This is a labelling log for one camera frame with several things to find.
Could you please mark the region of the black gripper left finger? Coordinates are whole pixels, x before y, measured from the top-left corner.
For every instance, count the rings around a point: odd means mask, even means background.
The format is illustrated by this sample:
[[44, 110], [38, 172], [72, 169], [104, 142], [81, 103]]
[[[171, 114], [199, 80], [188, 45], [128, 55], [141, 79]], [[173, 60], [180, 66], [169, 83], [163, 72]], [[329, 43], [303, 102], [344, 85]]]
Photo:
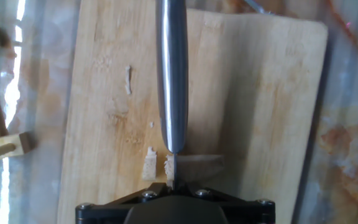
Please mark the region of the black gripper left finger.
[[171, 192], [166, 183], [152, 183], [123, 198], [104, 205], [82, 203], [75, 208], [76, 218], [125, 218], [135, 205], [167, 196]]

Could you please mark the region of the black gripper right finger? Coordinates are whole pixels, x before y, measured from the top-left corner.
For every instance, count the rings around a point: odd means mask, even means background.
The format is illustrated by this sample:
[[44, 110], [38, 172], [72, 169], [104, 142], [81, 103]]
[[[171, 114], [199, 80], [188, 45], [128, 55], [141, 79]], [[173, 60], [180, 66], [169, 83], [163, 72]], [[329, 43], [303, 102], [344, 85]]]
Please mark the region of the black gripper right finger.
[[182, 184], [178, 194], [212, 202], [227, 218], [274, 218], [275, 203], [268, 199], [246, 201], [195, 183]]

